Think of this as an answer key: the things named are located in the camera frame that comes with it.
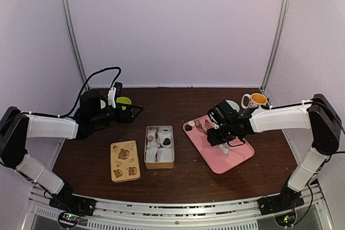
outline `black cable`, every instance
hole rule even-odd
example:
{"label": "black cable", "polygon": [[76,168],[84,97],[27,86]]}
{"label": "black cable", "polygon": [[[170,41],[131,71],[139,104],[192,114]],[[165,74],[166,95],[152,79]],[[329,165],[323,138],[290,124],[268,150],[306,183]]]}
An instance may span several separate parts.
{"label": "black cable", "polygon": [[80,99],[80,96],[81,96],[81,94],[82,94],[82,91],[84,90],[85,86],[86,86],[87,83],[90,81],[90,79],[91,79],[93,76],[97,75],[97,74],[100,74],[100,73],[103,73],[103,72],[109,71],[109,70],[115,70],[115,69],[118,70],[118,73],[117,73],[117,75],[115,76],[115,78],[114,78],[114,80],[113,80],[113,82],[112,82],[112,84],[111,84],[111,87],[112,87],[112,85],[115,83],[116,79],[117,79],[117,78],[120,76],[120,74],[121,74],[121,68],[120,68],[120,67],[106,67],[106,68],[103,68],[103,69],[101,69],[101,70],[98,70],[98,71],[92,73],[92,74],[86,79],[86,81],[84,82],[84,84],[82,85],[82,87],[81,87],[81,89],[80,89],[80,91],[79,91],[79,94],[78,94],[78,96],[77,96],[77,99],[76,99],[76,101],[75,101],[75,103],[74,103],[72,109],[71,109],[68,113],[66,113],[66,114],[64,114],[64,115],[60,115],[60,116],[57,116],[57,115],[54,115],[54,114],[45,114],[45,113],[31,113],[31,114],[32,114],[32,115],[37,115],[37,116],[53,117],[53,118],[66,118],[66,117],[70,116],[70,115],[73,113],[73,111],[75,110],[75,108],[76,108],[76,106],[77,106],[77,104],[78,104],[78,101],[79,101],[79,99]]}
{"label": "black cable", "polygon": [[270,106],[265,106],[265,105],[261,105],[261,108],[264,110],[276,110],[276,109],[280,109],[280,108],[288,108],[288,107],[294,107],[294,106],[298,106],[298,105],[302,105],[302,104],[311,104],[313,102],[298,102],[298,103],[293,103],[293,104],[287,104],[287,105],[282,105],[282,106],[274,106],[274,107],[270,107]]}
{"label": "black cable", "polygon": [[312,204],[313,204],[313,196],[314,196],[314,194],[313,194],[312,188],[309,186],[309,184],[307,184],[307,187],[308,187],[309,190],[310,190],[310,194],[312,195],[312,199],[311,199],[311,201],[310,201],[310,204],[309,204],[309,206],[308,206],[307,211],[306,211],[306,212],[304,213],[304,215],[300,218],[300,220],[298,220],[296,223],[293,224],[293,226],[296,226],[297,224],[299,224],[299,223],[306,217],[306,215],[308,214],[309,210],[310,210],[311,207],[312,207]]}
{"label": "black cable", "polygon": [[118,77],[119,77],[120,74],[121,74],[121,68],[120,68],[120,67],[117,67],[117,68],[118,68],[119,72],[118,72],[118,74],[116,75],[116,77],[114,78],[112,84],[110,85],[110,88],[112,88],[112,87],[114,86],[115,81],[118,79]]}
{"label": "black cable", "polygon": [[60,204],[61,206],[63,206],[64,208],[66,208],[66,209],[68,209],[68,210],[70,210],[70,211],[73,211],[73,209],[72,209],[71,207],[65,205],[65,204],[62,203],[60,200],[58,200],[58,199],[53,195],[53,193],[51,193],[51,192],[50,192],[49,190],[47,190],[45,187],[43,187],[43,186],[40,185],[39,183],[37,183],[37,185],[40,186],[40,187],[44,190],[44,193],[43,193],[44,198],[49,199],[49,200],[54,199],[57,203],[59,203],[59,204]]}

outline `white and orange mug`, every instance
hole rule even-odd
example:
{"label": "white and orange mug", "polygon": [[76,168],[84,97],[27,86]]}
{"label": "white and orange mug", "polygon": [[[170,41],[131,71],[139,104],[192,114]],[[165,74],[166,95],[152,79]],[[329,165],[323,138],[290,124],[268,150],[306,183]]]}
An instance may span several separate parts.
{"label": "white and orange mug", "polygon": [[[244,105],[244,99],[246,97],[249,99],[247,106]],[[265,104],[267,104],[267,98],[263,94],[255,93],[255,94],[245,94],[242,96],[241,106],[244,109],[260,107],[261,105],[265,105]]]}

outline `white backdrop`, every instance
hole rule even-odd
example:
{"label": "white backdrop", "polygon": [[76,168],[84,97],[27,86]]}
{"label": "white backdrop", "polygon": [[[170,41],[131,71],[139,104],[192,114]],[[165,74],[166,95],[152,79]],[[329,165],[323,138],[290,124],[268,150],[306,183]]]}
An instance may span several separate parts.
{"label": "white backdrop", "polygon": [[[81,81],[68,42],[60,0],[0,0],[0,117],[9,106],[62,114]],[[50,165],[57,139],[31,139],[26,148]],[[32,184],[0,166],[0,229],[20,229]]]}
{"label": "white backdrop", "polygon": [[[323,93],[345,121],[345,0],[291,0],[277,62],[268,84],[275,104],[298,102]],[[300,155],[312,133],[290,130]],[[343,142],[340,150],[345,150]],[[319,174],[336,224],[345,229],[345,155],[334,155]]]}
{"label": "white backdrop", "polygon": [[[126,87],[260,86],[281,0],[69,0],[86,74]],[[91,81],[107,87],[111,72]]]}

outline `cardboard box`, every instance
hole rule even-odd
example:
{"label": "cardboard box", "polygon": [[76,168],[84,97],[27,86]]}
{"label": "cardboard box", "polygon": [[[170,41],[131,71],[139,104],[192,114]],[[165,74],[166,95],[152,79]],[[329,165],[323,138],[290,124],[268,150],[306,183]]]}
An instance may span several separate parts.
{"label": "cardboard box", "polygon": [[146,128],[144,161],[147,169],[172,169],[175,162],[172,126]]}

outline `dark wooden surface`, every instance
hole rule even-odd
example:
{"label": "dark wooden surface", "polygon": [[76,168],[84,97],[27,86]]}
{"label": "dark wooden surface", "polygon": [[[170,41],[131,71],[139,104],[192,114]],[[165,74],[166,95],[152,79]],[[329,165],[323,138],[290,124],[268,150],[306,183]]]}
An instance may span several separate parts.
{"label": "dark wooden surface", "polygon": [[[66,141],[53,171],[74,187],[74,193],[91,197],[147,203],[200,203],[226,201],[278,193],[296,167],[292,152],[280,130],[246,139],[255,155],[232,170],[217,175],[211,171],[187,135],[184,122],[205,115],[223,99],[240,103],[243,88],[137,88],[124,89],[123,96],[144,112],[132,124],[112,125],[84,141]],[[172,125],[175,168],[147,170],[144,140],[147,126]],[[110,145],[136,140],[141,179],[113,183]]]}

